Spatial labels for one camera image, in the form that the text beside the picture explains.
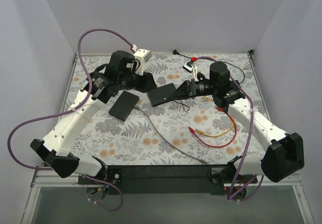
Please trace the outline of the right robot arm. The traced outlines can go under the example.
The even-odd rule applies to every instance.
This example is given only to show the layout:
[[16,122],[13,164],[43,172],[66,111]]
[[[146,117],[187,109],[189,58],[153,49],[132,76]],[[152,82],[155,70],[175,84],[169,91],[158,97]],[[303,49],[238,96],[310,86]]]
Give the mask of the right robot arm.
[[217,107],[248,129],[246,146],[254,137],[265,154],[252,157],[244,150],[241,157],[230,162],[234,179],[241,175],[262,175],[279,182],[304,167],[303,139],[298,133],[287,133],[254,109],[250,96],[233,79],[226,63],[215,61],[209,67],[209,78],[197,73],[196,79],[184,81],[170,100],[212,96]]

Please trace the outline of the black network switch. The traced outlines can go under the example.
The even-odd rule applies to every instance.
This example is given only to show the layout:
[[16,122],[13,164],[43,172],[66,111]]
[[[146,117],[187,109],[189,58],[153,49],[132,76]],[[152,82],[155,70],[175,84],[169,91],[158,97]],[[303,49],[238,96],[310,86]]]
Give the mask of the black network switch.
[[175,90],[175,85],[171,83],[151,90],[147,93],[147,96],[152,107],[156,107],[169,102],[170,100],[168,98],[172,93],[174,93]]
[[138,101],[139,97],[137,95],[123,91],[109,110],[109,114],[125,122]]

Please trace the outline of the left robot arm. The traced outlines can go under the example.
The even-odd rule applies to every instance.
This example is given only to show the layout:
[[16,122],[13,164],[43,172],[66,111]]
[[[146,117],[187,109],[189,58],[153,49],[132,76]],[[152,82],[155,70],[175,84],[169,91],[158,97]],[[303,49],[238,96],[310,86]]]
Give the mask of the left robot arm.
[[133,54],[122,50],[112,53],[109,63],[97,67],[87,78],[69,107],[69,114],[42,139],[34,139],[31,149],[61,178],[75,173],[105,180],[107,165],[103,161],[76,157],[70,152],[71,147],[92,117],[119,91],[147,93],[156,88],[153,75],[144,71],[151,56],[146,49]]

